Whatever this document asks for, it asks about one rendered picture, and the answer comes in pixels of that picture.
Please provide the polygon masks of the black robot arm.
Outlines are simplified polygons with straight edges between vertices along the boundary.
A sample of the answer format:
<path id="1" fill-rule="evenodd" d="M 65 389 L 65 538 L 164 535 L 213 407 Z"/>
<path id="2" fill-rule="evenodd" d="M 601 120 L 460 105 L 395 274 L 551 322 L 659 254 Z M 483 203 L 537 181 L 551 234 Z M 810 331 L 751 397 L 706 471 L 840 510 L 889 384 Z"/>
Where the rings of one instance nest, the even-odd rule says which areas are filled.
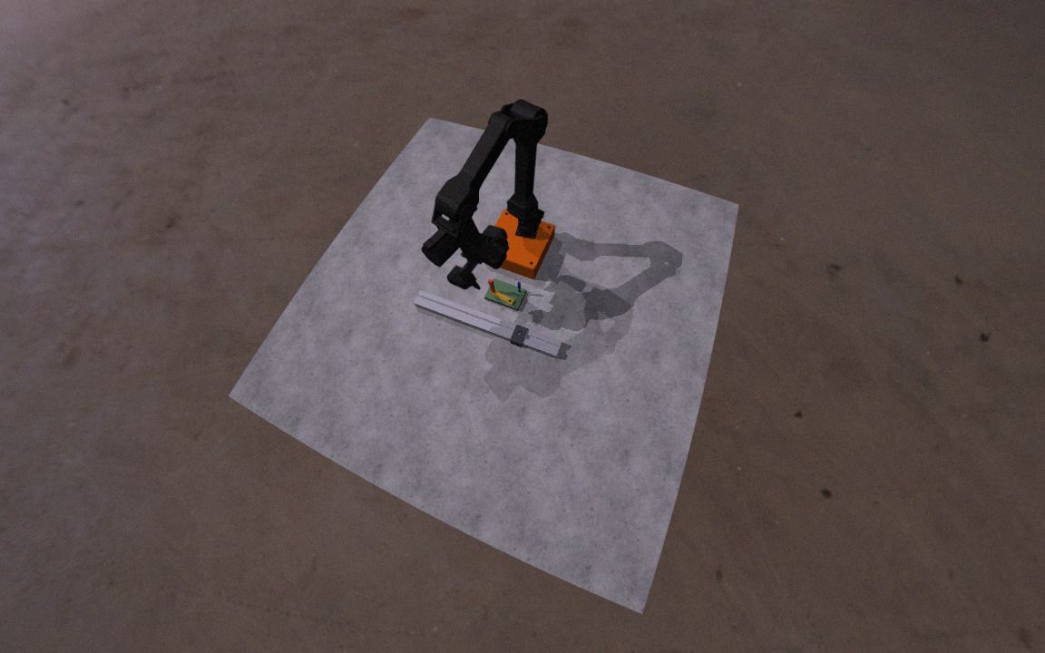
<path id="1" fill-rule="evenodd" d="M 431 223 L 438 226 L 438 231 L 422 246 L 431 263 L 440 269 L 460 248 L 459 244 L 468 244 L 477 239 L 480 230 L 473 214 L 480 203 L 480 188 L 510 138 L 515 143 L 515 179 L 514 194 L 507 201 L 507 211 L 518 219 L 515 235 L 526 239 L 536 238 L 544 218 L 544 211 L 539 210 L 538 199 L 533 193 L 536 146 L 545 135 L 548 121 L 545 109 L 524 100 L 503 106 L 500 112 L 491 114 L 488 127 L 477 142 L 475 149 L 470 151 L 461 172 L 454 174 L 435 199 Z M 441 218 L 441 215 L 450 219 Z M 504 236 L 489 240 L 483 235 L 473 256 L 475 263 L 500 269 L 507 258 L 507 251 L 509 241 Z"/>

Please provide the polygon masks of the green tray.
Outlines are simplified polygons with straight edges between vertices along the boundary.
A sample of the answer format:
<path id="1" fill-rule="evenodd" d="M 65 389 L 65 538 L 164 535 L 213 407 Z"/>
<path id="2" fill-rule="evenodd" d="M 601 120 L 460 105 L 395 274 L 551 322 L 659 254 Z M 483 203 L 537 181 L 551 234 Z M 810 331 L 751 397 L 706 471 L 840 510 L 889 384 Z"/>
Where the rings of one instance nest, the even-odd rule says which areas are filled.
<path id="1" fill-rule="evenodd" d="M 494 303 L 500 303 L 500 305 L 505 306 L 506 308 L 511 308 L 518 311 L 518 309 L 520 308 L 520 303 L 522 303 L 522 298 L 525 297 L 526 289 L 520 287 L 520 291 L 518 291 L 517 286 L 506 284 L 506 282 L 498 280 L 498 278 L 493 278 L 493 285 L 494 289 L 496 289 L 502 294 L 507 295 L 507 297 L 514 300 L 514 302 L 511 304 L 505 302 L 504 300 L 501 300 L 496 295 L 490 293 L 491 291 L 490 287 L 488 288 L 488 291 L 486 291 L 486 294 L 484 295 L 484 300 L 489 300 Z"/>

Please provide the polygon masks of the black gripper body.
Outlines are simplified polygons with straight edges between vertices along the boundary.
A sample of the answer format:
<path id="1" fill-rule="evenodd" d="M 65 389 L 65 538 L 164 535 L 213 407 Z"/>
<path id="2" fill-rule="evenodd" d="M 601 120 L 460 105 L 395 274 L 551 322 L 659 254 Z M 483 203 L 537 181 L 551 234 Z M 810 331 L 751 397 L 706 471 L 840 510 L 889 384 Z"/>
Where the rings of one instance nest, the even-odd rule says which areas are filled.
<path id="1" fill-rule="evenodd" d="M 496 226 L 488 226 L 488 228 L 483 231 L 483 234 L 478 234 L 474 241 L 470 241 L 468 244 L 459 244 L 462 250 L 462 258 L 467 258 L 468 263 L 463 269 L 460 269 L 460 266 L 454 266 L 451 274 L 449 274 L 447 278 L 451 284 L 461 287 L 461 289 L 468 289 L 470 284 L 473 284 L 475 276 L 470 271 L 473 271 L 478 264 L 475 263 L 473 252 L 475 247 L 480 247 L 483 235 L 485 235 L 489 240 L 498 239 L 500 235 L 504 236 L 505 239 L 509 238 L 507 237 L 504 229 Z"/>

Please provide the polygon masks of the grey flat bar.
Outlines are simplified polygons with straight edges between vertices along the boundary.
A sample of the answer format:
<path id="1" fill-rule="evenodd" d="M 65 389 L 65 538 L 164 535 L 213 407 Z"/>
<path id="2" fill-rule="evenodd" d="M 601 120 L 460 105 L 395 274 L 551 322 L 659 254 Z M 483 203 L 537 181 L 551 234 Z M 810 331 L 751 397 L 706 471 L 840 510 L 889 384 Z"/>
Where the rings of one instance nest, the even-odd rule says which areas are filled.
<path id="1" fill-rule="evenodd" d="M 526 329 L 519 324 L 512 324 L 494 316 L 480 313 L 475 309 L 467 308 L 460 303 L 454 303 L 451 300 L 428 291 L 420 290 L 414 303 L 418 308 L 427 310 L 429 313 L 444 316 L 451 321 L 488 332 L 490 335 L 510 340 L 512 346 L 525 346 L 528 350 L 543 353 L 551 358 L 557 358 L 557 352 L 562 346 L 562 340 L 548 337 L 540 332 Z"/>

